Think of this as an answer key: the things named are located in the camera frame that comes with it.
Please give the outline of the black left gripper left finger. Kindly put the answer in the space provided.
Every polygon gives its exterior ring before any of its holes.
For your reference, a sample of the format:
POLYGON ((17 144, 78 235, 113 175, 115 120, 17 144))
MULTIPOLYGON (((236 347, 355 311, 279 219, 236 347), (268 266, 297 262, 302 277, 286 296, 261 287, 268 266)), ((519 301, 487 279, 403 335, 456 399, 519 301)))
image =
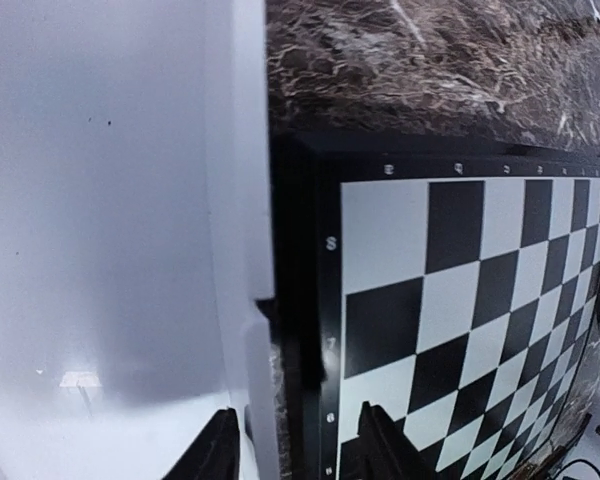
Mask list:
POLYGON ((238 480, 240 431, 236 410, 218 410, 165 480, 238 480))

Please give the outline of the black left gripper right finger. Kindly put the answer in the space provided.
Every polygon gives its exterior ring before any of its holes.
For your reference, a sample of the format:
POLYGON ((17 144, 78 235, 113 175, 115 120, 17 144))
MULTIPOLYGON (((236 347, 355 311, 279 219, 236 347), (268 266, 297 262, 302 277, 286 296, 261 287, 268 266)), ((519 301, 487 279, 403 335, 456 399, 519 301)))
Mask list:
POLYGON ((341 446, 340 479, 438 479, 380 405, 361 404, 357 434, 341 446))

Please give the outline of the black and grey chessboard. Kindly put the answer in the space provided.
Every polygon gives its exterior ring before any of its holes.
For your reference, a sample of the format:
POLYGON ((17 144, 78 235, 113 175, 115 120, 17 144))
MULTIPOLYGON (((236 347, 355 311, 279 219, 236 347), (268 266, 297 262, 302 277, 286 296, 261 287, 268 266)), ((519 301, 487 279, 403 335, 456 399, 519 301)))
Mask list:
POLYGON ((438 479, 510 478, 600 322, 600 153, 298 132, 270 158, 304 477, 340 479, 369 401, 438 479))

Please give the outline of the white plastic parts tray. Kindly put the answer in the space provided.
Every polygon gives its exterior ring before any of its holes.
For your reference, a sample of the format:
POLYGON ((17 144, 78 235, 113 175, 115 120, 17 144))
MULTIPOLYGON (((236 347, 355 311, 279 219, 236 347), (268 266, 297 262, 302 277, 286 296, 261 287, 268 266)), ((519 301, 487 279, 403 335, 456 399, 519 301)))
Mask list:
POLYGON ((261 1, 0 1, 0 479, 279 477, 261 1))

